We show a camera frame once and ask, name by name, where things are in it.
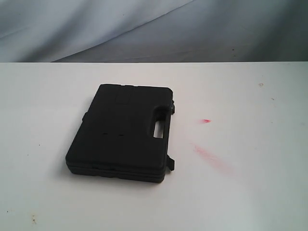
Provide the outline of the black plastic tool case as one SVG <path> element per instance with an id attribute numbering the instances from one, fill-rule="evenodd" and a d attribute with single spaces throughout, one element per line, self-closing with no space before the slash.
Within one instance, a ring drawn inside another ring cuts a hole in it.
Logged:
<path id="1" fill-rule="evenodd" d="M 102 84 L 65 156 L 73 174 L 160 183 L 168 155 L 173 91 L 167 87 Z"/>

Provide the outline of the grey fabric backdrop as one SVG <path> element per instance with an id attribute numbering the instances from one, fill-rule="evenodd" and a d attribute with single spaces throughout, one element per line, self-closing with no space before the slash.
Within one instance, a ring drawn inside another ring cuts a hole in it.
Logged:
<path id="1" fill-rule="evenodd" d="M 305 0 L 3 0 L 2 62 L 308 59 Z"/>

